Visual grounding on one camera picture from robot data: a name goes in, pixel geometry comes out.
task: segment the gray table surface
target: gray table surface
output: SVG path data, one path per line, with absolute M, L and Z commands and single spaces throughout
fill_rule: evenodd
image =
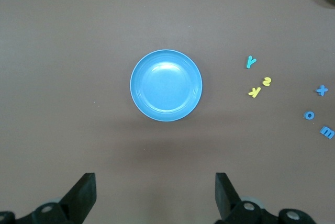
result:
M 319 133 L 335 128 L 334 38 L 334 0 L 0 0 L 0 209 L 24 216 L 95 172 L 85 223 L 211 224 L 226 172 L 273 214 L 334 223 L 335 141 Z M 130 96 L 132 69 L 157 49 L 203 77 L 176 122 Z

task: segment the blue plate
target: blue plate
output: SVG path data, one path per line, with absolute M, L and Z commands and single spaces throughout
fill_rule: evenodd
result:
M 135 66 L 130 92 L 136 106 L 149 118 L 175 121 L 198 104 L 203 89 L 200 71 L 185 54 L 158 50 Z

